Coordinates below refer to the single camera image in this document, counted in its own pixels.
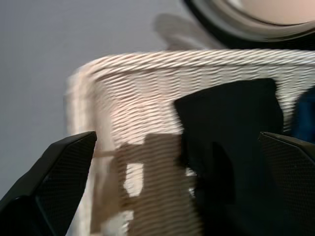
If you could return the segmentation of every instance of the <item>textured black plastic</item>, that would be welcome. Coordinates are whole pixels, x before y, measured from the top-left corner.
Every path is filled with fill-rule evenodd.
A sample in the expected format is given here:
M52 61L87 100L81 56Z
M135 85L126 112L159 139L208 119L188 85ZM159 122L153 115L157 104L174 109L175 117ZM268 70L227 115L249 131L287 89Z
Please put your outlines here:
M54 235L66 234L83 195L95 138L71 144L35 192L40 211Z
M305 236L315 235L315 145L282 135L260 135L284 201Z
M83 195L96 142L87 132L51 144L0 201L1 235L64 236Z

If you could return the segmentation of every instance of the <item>gray wall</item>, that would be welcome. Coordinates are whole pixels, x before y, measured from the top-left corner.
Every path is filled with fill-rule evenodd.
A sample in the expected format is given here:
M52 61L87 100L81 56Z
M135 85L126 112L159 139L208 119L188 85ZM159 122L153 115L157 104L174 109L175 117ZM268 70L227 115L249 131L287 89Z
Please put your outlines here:
M218 47L180 0L4 0L0 22L0 198L67 135L63 95L77 67L108 54Z

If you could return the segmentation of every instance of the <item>blue fabric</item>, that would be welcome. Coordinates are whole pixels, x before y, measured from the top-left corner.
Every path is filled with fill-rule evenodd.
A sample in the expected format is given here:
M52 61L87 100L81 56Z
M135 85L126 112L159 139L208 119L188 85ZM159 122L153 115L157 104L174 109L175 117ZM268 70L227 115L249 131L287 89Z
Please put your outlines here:
M315 144L315 87L299 98L293 117L291 135Z

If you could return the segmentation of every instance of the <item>white mesh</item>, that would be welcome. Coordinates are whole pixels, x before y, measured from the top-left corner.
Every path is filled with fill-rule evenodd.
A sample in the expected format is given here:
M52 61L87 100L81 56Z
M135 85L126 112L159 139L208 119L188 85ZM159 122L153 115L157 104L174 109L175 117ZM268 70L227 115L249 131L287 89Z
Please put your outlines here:
M199 235L193 176L175 164L181 128L172 102L222 83L267 77L277 81L287 127L297 97L315 84L313 52L140 53L80 68L69 84L68 128L71 134L96 130L98 141L74 235Z

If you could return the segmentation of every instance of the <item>black fabric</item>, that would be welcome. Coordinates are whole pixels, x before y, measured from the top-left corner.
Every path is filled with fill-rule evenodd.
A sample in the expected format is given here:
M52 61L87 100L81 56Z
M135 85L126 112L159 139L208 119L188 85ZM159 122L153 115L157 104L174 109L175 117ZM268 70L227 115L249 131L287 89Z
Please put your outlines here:
M282 133L272 79L208 88L175 101L181 162L197 173L195 202L205 235L292 235L261 152L261 131Z

